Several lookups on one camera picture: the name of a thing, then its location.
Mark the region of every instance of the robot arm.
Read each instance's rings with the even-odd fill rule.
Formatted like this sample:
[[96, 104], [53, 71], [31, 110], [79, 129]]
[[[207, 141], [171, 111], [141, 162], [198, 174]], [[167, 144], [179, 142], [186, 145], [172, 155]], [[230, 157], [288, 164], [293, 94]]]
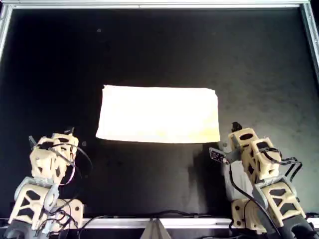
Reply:
[[[295, 164], [300, 163], [295, 158], [282, 159], [281, 153], [274, 148], [270, 139], [259, 138], [251, 128], [243, 129], [241, 125], [234, 123], [232, 131], [229, 135], [231, 153], [213, 148], [209, 150], [211, 158], [219, 162], [231, 164], [237, 160], [242, 161], [244, 171], [253, 186], [252, 197], [246, 195], [249, 198], [232, 202], [234, 227], [248, 228], [258, 234], [273, 234], [274, 238], [293, 239], [296, 236], [298, 239], [319, 239], [305, 219], [296, 189], [286, 176], [279, 175], [280, 165], [291, 164], [289, 173]], [[232, 181], [231, 165], [229, 168]]]
[[75, 199], [58, 199], [58, 187], [67, 167], [76, 167], [78, 142], [72, 132], [66, 132], [42, 137], [33, 145], [30, 154], [33, 177], [25, 177], [15, 191], [5, 238], [21, 235], [25, 239], [46, 238], [51, 233], [81, 226], [83, 204]]

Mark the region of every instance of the rectangular cloth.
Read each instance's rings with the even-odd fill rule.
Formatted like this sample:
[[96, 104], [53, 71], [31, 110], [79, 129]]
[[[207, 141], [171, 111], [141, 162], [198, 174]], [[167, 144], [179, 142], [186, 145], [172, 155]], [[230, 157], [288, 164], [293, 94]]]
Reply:
[[218, 142], [217, 96], [206, 88], [106, 85], [96, 137], [158, 143]]

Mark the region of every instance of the aluminum frame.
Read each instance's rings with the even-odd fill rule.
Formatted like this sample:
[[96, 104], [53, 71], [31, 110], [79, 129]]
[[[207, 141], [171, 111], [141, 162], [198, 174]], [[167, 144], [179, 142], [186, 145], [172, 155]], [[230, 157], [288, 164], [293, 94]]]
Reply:
[[[319, 36], [309, 0], [2, 0], [0, 14], [0, 61], [13, 10], [19, 9], [141, 9], [141, 8], [280, 8], [299, 7], [319, 79]], [[144, 229], [150, 219], [96, 219], [88, 229]], [[319, 219], [308, 219], [319, 229]], [[164, 218], [167, 229], [227, 229], [223, 218]]]

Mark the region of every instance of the black table surface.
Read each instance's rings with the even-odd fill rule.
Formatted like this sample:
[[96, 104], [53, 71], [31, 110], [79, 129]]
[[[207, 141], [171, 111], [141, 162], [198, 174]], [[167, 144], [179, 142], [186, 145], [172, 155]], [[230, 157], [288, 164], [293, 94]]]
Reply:
[[[271, 137], [304, 163], [294, 185], [305, 211], [319, 208], [319, 101], [298, 9], [15, 10], [0, 72], [1, 217], [31, 174], [27, 137], [68, 126], [94, 170], [61, 197], [80, 191], [85, 216], [230, 216], [209, 145], [95, 137], [105, 84], [216, 90], [222, 139], [233, 121]], [[88, 172], [83, 157], [77, 163]]]

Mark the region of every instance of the cloth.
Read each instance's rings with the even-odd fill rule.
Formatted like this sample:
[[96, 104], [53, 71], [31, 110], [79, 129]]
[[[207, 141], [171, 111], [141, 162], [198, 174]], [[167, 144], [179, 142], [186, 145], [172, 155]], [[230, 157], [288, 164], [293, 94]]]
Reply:
[[217, 142], [217, 96], [206, 88], [106, 85], [96, 137], [158, 143]]

